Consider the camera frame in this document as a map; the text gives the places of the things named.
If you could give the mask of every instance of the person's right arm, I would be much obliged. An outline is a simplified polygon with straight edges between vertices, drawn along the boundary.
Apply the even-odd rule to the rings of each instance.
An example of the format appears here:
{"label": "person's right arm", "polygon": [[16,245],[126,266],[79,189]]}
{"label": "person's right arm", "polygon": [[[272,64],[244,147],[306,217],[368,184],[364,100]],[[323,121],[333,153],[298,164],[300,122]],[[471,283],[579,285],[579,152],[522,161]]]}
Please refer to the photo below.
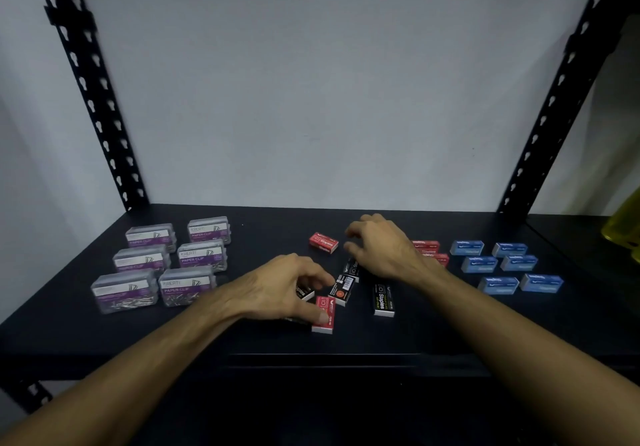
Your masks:
{"label": "person's right arm", "polygon": [[640,445],[640,388],[420,255],[393,222],[364,215],[345,248],[366,269],[421,290],[489,370],[561,444]]}

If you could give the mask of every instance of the person's right hand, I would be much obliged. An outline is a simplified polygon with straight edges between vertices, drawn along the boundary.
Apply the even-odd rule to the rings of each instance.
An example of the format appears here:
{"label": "person's right hand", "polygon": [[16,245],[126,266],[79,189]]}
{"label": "person's right hand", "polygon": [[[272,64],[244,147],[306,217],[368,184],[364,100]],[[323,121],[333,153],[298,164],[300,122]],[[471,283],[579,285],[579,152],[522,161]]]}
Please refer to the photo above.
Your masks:
{"label": "person's right hand", "polygon": [[362,238],[362,247],[345,242],[344,248],[359,264],[382,278],[410,281],[425,264],[425,258],[405,233],[380,214],[365,214],[351,222],[346,234]]}

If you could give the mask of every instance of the yellow object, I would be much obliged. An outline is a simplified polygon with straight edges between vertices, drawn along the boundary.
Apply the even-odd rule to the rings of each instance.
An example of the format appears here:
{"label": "yellow object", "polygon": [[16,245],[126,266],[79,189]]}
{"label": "yellow object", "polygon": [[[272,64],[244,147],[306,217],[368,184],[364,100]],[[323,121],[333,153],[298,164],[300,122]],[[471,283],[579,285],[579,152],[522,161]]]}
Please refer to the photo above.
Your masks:
{"label": "yellow object", "polygon": [[601,232],[611,242],[633,249],[632,256],[640,262],[640,188],[609,218]]}

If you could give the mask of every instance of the clear plastic box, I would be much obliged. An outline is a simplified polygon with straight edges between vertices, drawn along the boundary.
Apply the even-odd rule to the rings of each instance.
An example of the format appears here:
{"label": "clear plastic box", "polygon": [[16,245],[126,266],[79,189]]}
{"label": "clear plastic box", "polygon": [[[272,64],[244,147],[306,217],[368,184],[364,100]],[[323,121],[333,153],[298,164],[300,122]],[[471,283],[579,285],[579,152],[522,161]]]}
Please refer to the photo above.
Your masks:
{"label": "clear plastic box", "polygon": [[125,237],[131,248],[164,244],[170,253],[175,252],[177,242],[175,232],[173,232],[173,224],[131,227],[125,232]]}
{"label": "clear plastic box", "polygon": [[187,224],[187,231],[191,242],[222,239],[225,244],[231,243],[231,226],[227,216],[192,220]]}
{"label": "clear plastic box", "polygon": [[211,265],[214,272],[227,271],[227,250],[222,239],[183,244],[178,248],[180,267]]}
{"label": "clear plastic box", "polygon": [[91,285],[101,313],[132,310],[158,302],[158,285],[151,269],[100,276]]}
{"label": "clear plastic box", "polygon": [[117,272],[152,269],[159,276],[171,267],[171,258],[164,244],[121,249],[113,256]]}
{"label": "clear plastic box", "polygon": [[210,265],[167,269],[160,276],[158,286],[165,306],[185,306],[215,288],[216,277]]}

